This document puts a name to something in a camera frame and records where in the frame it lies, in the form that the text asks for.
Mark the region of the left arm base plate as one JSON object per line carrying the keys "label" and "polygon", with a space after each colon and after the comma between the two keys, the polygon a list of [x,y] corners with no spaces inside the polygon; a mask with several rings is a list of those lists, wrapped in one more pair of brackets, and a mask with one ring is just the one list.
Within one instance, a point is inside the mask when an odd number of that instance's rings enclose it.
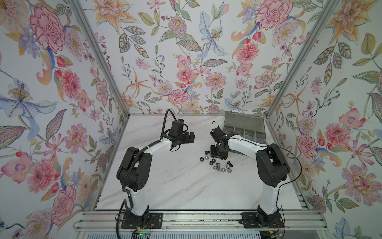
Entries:
{"label": "left arm base plate", "polygon": [[163,223],[163,213],[151,213],[136,216],[127,212],[121,219],[121,229],[138,229],[146,226],[148,229],[161,229]]}

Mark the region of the black hex nut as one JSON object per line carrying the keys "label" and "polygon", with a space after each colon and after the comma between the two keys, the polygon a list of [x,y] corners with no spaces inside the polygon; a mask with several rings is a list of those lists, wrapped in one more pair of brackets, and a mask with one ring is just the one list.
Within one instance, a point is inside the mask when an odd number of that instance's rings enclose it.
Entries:
{"label": "black hex nut", "polygon": [[213,159],[209,162],[209,164],[210,164],[210,165],[214,165],[215,162],[216,162],[216,159],[213,158]]}

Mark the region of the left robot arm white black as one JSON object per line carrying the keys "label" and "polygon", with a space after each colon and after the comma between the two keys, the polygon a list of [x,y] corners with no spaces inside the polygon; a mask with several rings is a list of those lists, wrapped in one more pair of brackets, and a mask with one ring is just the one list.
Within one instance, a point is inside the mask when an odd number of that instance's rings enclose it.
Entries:
{"label": "left robot arm white black", "polygon": [[182,144],[194,143],[195,135],[188,129],[183,119],[176,119],[170,129],[161,133],[157,141],[141,149],[132,146],[126,151],[116,178],[121,184],[121,190],[128,197],[124,206],[133,216],[142,217],[149,211],[149,206],[144,197],[138,195],[138,191],[143,189],[149,179],[153,158],[176,151]]}

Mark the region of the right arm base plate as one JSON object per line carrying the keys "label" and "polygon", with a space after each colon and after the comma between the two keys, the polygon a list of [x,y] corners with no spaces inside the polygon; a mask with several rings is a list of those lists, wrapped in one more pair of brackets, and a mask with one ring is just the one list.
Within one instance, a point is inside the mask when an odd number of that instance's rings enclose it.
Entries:
{"label": "right arm base plate", "polygon": [[240,224],[245,229],[284,229],[285,224],[280,212],[267,215],[257,212],[241,213]]}

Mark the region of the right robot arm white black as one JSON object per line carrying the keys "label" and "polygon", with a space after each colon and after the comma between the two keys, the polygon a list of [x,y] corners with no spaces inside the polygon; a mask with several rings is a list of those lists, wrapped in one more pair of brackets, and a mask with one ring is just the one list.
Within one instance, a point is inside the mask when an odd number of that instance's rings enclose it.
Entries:
{"label": "right robot arm white black", "polygon": [[276,144],[259,144],[234,133],[224,133],[219,127],[210,132],[216,145],[211,147],[211,156],[227,159],[230,151],[244,154],[257,163],[258,175],[263,182],[263,191],[257,209],[257,220],[265,226],[280,216],[279,194],[290,167]]}

